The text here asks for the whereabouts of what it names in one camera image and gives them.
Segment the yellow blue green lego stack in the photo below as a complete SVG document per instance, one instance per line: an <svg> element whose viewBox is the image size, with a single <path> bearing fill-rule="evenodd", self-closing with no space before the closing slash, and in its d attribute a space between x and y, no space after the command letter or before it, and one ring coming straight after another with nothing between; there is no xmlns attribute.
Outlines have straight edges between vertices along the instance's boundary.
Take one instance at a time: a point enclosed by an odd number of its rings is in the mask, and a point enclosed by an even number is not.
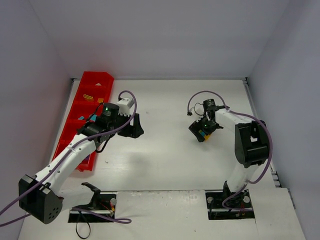
<svg viewBox="0 0 320 240"><path fill-rule="evenodd" d="M201 142L204 142L204 141L207 141L208 139L209 139L209 137L211 136L211 134L210 133L205 133L204 131L202 131L202 130L199 130L198 131L198 133L199 133L199 142L201 143Z"/></svg>

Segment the teal oval lego piece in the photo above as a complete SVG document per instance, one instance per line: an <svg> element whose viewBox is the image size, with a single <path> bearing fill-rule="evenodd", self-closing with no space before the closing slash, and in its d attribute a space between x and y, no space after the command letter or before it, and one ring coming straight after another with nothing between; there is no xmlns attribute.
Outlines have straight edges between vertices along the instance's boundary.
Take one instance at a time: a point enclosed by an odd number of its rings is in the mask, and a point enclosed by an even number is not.
<svg viewBox="0 0 320 240"><path fill-rule="evenodd" d="M94 114L94 115L92 115L91 117L90 117L90 121L95 121L96 120L96 117L97 117L97 115L96 114Z"/></svg>

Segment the yellow black striped lego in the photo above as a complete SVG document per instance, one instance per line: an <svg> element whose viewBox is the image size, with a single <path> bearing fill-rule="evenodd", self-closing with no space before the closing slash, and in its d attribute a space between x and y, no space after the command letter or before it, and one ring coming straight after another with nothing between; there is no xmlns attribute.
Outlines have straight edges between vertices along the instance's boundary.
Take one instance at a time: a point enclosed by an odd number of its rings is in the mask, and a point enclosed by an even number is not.
<svg viewBox="0 0 320 240"><path fill-rule="evenodd" d="M87 94L83 94L83 98L88 101L88 102L93 102L94 101L94 97L87 95Z"/></svg>

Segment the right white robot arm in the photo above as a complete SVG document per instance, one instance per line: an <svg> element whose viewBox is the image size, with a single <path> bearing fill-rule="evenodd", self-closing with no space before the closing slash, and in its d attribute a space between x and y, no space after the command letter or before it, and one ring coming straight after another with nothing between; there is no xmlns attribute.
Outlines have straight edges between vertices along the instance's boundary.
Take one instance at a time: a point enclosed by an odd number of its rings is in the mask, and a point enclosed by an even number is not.
<svg viewBox="0 0 320 240"><path fill-rule="evenodd" d="M270 138L263 121L251 116L231 113L213 99L202 103L203 113L188 129L202 143L216 130L227 129L234 134L235 165L225 188L230 193L238 192L249 183L254 172L271 156Z"/></svg>

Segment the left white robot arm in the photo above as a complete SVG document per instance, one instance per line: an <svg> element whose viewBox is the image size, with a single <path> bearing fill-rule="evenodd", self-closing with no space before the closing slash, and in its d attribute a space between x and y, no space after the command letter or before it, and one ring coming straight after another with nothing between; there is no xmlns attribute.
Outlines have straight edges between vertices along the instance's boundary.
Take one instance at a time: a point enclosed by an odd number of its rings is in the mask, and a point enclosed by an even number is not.
<svg viewBox="0 0 320 240"><path fill-rule="evenodd" d="M18 202L21 209L47 225L64 210L93 210L101 203L101 190L88 182L81 183L79 190L61 190L61 187L87 156L114 135L136 139L144 134L140 115L131 113L132 104L125 101L104 103L95 121L86 122L47 167L19 180Z"/></svg>

